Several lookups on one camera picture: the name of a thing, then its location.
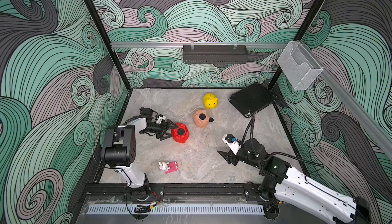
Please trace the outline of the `red piggy bank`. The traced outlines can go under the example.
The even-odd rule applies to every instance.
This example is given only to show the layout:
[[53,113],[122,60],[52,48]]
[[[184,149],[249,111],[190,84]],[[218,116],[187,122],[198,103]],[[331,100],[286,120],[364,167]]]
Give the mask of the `red piggy bank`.
[[178,128],[171,130],[172,138],[175,142],[184,144],[189,139],[189,130],[185,124],[176,123],[176,125]]

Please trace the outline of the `peach piggy bank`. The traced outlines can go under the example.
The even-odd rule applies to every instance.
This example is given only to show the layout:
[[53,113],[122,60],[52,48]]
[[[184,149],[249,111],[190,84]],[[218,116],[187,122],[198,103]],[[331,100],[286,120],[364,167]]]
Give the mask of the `peach piggy bank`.
[[206,128],[210,123],[210,117],[204,109],[198,109],[193,113],[194,124],[199,128]]

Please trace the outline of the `yellow piggy bank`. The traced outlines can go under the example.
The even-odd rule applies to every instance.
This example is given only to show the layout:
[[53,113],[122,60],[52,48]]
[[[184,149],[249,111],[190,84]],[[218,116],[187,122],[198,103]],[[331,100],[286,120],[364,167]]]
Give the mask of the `yellow piggy bank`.
[[203,97],[203,104],[206,109],[214,109],[218,105],[218,98],[212,93],[207,93]]

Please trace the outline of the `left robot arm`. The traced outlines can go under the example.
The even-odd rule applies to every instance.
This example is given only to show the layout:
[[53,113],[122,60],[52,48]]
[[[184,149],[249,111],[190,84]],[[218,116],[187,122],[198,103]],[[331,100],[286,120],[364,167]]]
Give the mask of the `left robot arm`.
[[126,181],[130,190],[141,189],[150,194],[149,181],[135,162],[136,135],[155,136],[160,141],[176,136],[184,136],[186,130],[180,124],[175,124],[164,115],[151,108],[142,107],[136,115],[124,124],[111,126],[105,130],[104,145],[101,154],[103,165],[108,165]]

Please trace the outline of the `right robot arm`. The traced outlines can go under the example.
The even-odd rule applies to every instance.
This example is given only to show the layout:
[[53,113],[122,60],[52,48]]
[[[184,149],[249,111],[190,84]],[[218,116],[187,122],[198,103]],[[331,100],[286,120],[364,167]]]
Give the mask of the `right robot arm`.
[[264,212],[276,216],[279,202],[291,204],[329,224],[369,224],[371,210],[362,197],[352,198],[307,177],[283,160],[281,152],[268,154],[256,139],[240,141],[232,134],[222,138],[229,147],[219,154],[228,164],[239,162],[255,167],[263,176],[258,188],[261,198],[270,203]]

